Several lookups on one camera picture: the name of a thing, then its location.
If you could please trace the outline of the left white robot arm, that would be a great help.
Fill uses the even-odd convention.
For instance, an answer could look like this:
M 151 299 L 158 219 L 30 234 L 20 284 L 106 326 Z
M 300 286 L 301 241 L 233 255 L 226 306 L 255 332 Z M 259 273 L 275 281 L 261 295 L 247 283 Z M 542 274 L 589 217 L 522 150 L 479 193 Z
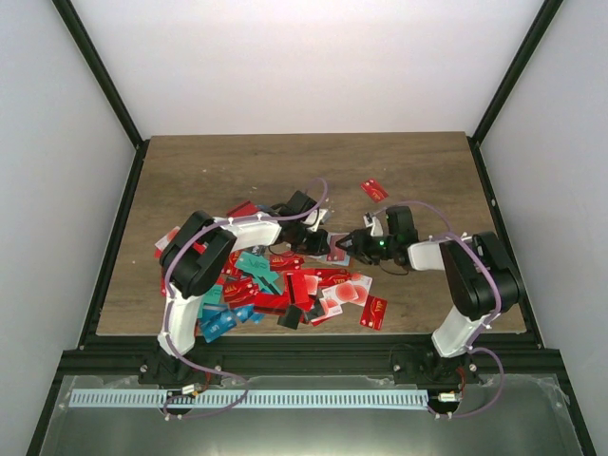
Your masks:
M 166 303 L 157 340 L 166 352 L 161 373 L 169 381 L 181 384 L 193 375 L 195 362 L 187 353 L 195 345 L 199 305 L 229 256 L 280 243 L 306 255 L 326 254 L 327 235 L 319 228 L 324 217 L 320 202 L 297 191 L 276 208 L 256 208 L 248 215 L 225 218 L 197 211 L 186 220 L 160 256 Z

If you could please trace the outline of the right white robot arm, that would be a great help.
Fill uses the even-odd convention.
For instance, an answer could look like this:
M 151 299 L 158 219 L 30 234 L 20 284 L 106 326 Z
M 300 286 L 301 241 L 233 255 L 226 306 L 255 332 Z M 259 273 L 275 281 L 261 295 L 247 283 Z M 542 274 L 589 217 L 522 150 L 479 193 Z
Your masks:
M 431 335 L 434 351 L 422 359 L 425 377 L 445 382 L 456 371 L 455 357 L 473 351 L 475 340 L 496 318 L 525 297 L 521 274 L 493 232 L 451 232 L 419 239 L 410 208 L 404 204 L 364 216 L 365 226 L 339 238 L 335 246 L 367 265 L 392 261 L 406 271 L 440 271 L 452 308 Z

